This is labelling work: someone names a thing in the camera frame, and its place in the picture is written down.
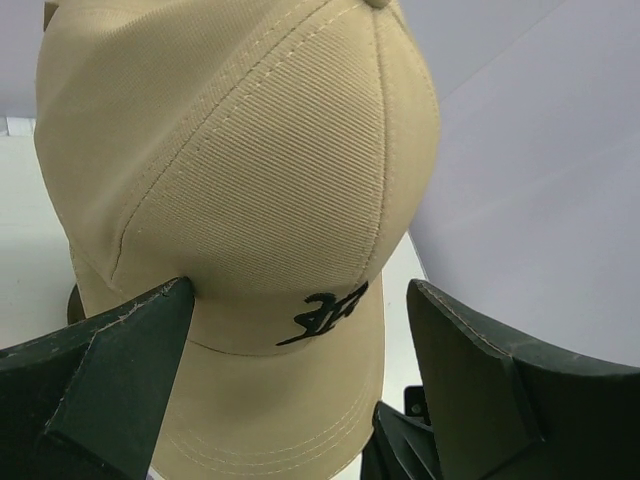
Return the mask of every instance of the beige cap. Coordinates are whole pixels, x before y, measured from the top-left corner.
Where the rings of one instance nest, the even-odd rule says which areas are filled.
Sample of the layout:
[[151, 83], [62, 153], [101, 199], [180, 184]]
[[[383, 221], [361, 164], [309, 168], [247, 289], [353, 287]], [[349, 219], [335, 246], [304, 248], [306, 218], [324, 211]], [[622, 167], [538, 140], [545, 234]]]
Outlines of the beige cap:
[[439, 138], [397, 1], [57, 3], [35, 142], [86, 313], [197, 290], [153, 467], [331, 478], [372, 433], [380, 272]]

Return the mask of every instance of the cap button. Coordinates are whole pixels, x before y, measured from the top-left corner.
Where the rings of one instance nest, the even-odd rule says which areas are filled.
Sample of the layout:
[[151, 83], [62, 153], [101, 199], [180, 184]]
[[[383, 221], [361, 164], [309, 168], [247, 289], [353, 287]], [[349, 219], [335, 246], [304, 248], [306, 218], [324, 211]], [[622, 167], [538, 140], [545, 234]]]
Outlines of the cap button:
[[364, 0], [365, 3], [368, 3], [369, 5], [371, 5], [373, 8], [384, 8], [387, 5], [389, 5], [389, 3], [391, 3], [391, 0]]

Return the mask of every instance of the logo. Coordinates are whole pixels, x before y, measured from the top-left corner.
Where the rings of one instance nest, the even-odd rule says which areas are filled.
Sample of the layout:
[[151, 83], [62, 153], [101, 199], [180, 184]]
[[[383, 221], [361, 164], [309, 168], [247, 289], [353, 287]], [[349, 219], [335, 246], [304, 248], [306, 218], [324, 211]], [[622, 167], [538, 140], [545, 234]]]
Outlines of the logo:
[[339, 320], [346, 318], [353, 313], [358, 302], [364, 296], [369, 283], [365, 282], [355, 292], [350, 293], [342, 300], [338, 300], [332, 293], [316, 293], [308, 296], [305, 303], [320, 303], [320, 306], [312, 312], [301, 313], [293, 319], [298, 325], [305, 329], [302, 335], [290, 338], [277, 345], [289, 345], [305, 338], [318, 337], [324, 335], [336, 326]]

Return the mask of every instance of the hat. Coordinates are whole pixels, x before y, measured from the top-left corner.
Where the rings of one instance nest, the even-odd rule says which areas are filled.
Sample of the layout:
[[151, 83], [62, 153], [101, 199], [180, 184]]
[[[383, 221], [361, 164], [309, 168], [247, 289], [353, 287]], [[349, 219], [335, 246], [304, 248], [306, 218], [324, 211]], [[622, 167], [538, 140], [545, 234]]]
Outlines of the hat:
[[381, 270], [439, 138], [398, 3], [58, 4], [35, 144], [85, 313], [196, 290], [154, 469], [331, 478], [372, 433]]

